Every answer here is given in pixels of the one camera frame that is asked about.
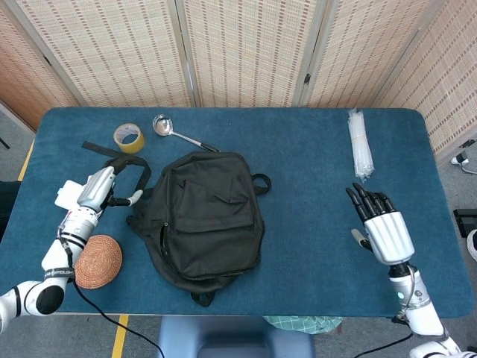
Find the floor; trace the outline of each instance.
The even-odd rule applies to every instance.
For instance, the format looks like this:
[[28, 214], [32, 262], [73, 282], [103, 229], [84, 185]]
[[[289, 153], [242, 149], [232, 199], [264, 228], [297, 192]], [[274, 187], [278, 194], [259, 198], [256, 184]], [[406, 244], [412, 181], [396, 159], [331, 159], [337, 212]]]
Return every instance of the floor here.
[[[11, 145], [0, 146], [0, 180], [15, 180], [31, 144], [31, 137], [0, 115], [0, 136]], [[477, 144], [467, 149], [470, 169], [477, 170]], [[449, 211], [477, 207], [477, 175], [466, 175], [450, 163], [439, 168], [449, 202]], [[464, 240], [458, 239], [474, 291], [477, 292], [477, 263], [467, 253]], [[444, 324], [462, 347], [477, 346], [477, 310], [467, 317], [446, 319]], [[160, 318], [130, 316], [128, 327], [157, 341]], [[346, 318], [340, 333], [315, 337], [317, 357], [354, 357], [356, 354], [407, 336], [407, 327], [384, 318]], [[45, 318], [24, 317], [13, 320], [0, 336], [2, 357], [111, 357], [116, 327], [97, 315], [53, 315]], [[413, 337], [400, 345], [366, 357], [406, 357], [407, 352], [423, 341]], [[157, 357], [157, 351], [141, 339], [127, 334], [123, 357]]]

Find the robotic arm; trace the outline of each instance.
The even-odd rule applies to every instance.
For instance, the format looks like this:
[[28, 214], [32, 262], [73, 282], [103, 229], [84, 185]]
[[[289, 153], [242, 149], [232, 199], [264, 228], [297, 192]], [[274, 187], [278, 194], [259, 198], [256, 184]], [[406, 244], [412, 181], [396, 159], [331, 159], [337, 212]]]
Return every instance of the robotic arm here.
[[116, 175], [131, 164], [129, 160], [130, 157], [110, 160], [103, 169], [89, 177], [77, 204], [59, 225], [57, 237], [43, 258], [43, 281], [25, 281], [0, 297], [0, 334], [15, 317], [50, 315], [60, 308], [66, 284], [75, 279], [75, 263], [98, 225], [103, 210], [107, 206], [131, 206], [142, 195], [142, 190], [136, 188], [127, 199], [113, 197]]
[[419, 270], [409, 262], [414, 246], [401, 213], [385, 194], [368, 192], [357, 183], [353, 186], [358, 195], [351, 188], [346, 191], [368, 238], [356, 229], [352, 234], [380, 263], [390, 266], [389, 279], [401, 306], [395, 320], [407, 324], [415, 335], [432, 340], [411, 350], [409, 357], [477, 357], [461, 352], [440, 322]]

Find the yellow floor line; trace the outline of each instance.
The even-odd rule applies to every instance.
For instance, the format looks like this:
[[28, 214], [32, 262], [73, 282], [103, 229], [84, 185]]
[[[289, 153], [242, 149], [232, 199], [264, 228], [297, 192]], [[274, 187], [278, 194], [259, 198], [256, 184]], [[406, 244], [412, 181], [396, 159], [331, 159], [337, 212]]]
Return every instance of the yellow floor line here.
[[[119, 323], [127, 327], [128, 319], [129, 319], [129, 315], [120, 315]], [[116, 331], [116, 338], [114, 339], [113, 354], [111, 355], [111, 358], [121, 358], [122, 348], [124, 347], [125, 338], [126, 338], [126, 330], [118, 326], [118, 329]]]
[[25, 175], [25, 172], [27, 170], [27, 165], [28, 165], [28, 161], [30, 161], [30, 155], [31, 155], [31, 151], [33, 150], [33, 143], [31, 143], [30, 145], [30, 150], [28, 151], [28, 154], [27, 154], [27, 157], [25, 159], [25, 162], [23, 162], [23, 167], [22, 167], [22, 170], [20, 172], [20, 175], [18, 176], [18, 180], [19, 181], [22, 181], [23, 180], [23, 176]]

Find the table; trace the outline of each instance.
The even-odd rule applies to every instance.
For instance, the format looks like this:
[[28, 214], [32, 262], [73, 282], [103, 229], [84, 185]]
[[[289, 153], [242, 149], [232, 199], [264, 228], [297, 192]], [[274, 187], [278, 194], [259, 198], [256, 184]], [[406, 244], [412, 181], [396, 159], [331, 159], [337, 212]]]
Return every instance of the table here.
[[[65, 211], [54, 206], [67, 179], [84, 183], [108, 159], [81, 148], [84, 140], [115, 148], [112, 134], [134, 122], [146, 138], [138, 153], [162, 168], [195, 150], [175, 137], [158, 137], [152, 118], [164, 113], [174, 129], [223, 151], [244, 155], [252, 172], [264, 172], [274, 187], [259, 198], [267, 227], [262, 262], [222, 289], [208, 308], [165, 282], [144, 242], [125, 223], [130, 208], [105, 211], [96, 233], [115, 237], [124, 265], [118, 277], [86, 294], [105, 312], [211, 315], [391, 316], [397, 300], [388, 268], [353, 241], [361, 227], [344, 191], [356, 180], [344, 109], [256, 108], [58, 108], [48, 112], [0, 244], [0, 291], [23, 280], [41, 280], [41, 259]], [[473, 294], [457, 246], [446, 199], [421, 115], [413, 110], [365, 109], [376, 171], [366, 183], [384, 191], [402, 211], [414, 241], [417, 265], [442, 317], [467, 314]], [[116, 194], [128, 195], [140, 173], [128, 168]], [[68, 289], [62, 312], [92, 309]]]

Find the woven coaster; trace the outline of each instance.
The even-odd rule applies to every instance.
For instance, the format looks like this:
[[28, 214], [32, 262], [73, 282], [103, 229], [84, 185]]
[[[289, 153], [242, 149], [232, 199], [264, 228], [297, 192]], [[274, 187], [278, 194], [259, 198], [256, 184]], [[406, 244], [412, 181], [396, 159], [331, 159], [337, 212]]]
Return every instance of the woven coaster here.
[[76, 262], [76, 283], [84, 289], [97, 289], [117, 276], [122, 264], [119, 244], [110, 236], [91, 236]]

